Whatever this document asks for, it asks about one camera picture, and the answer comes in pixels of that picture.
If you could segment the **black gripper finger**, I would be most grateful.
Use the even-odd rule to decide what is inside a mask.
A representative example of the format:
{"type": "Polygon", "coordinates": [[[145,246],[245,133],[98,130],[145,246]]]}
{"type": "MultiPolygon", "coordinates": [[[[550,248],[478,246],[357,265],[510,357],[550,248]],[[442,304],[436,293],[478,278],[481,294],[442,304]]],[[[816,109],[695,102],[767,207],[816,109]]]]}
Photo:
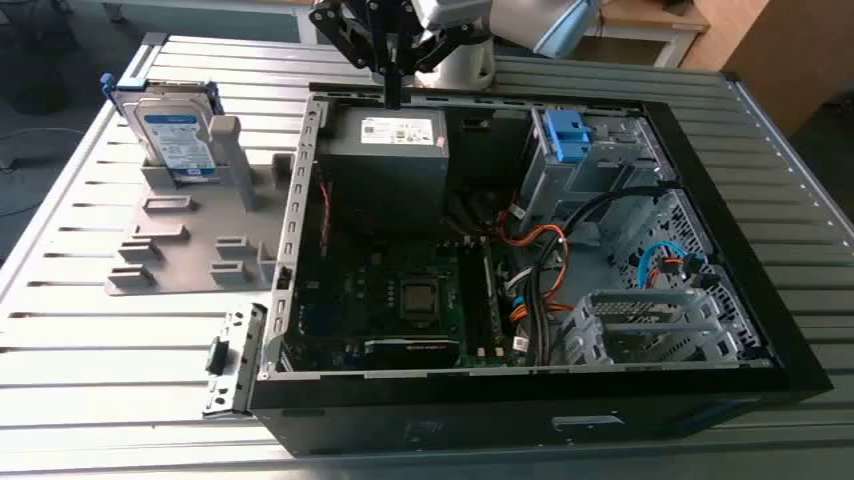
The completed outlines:
{"type": "Polygon", "coordinates": [[[384,106],[394,108],[394,64],[381,4],[313,4],[308,14],[317,31],[357,69],[378,76],[384,106]]]}
{"type": "Polygon", "coordinates": [[[416,40],[413,25],[400,26],[393,57],[393,108],[401,107],[402,78],[429,72],[461,45],[472,44],[477,30],[472,23],[448,27],[426,40],[416,40]]]}

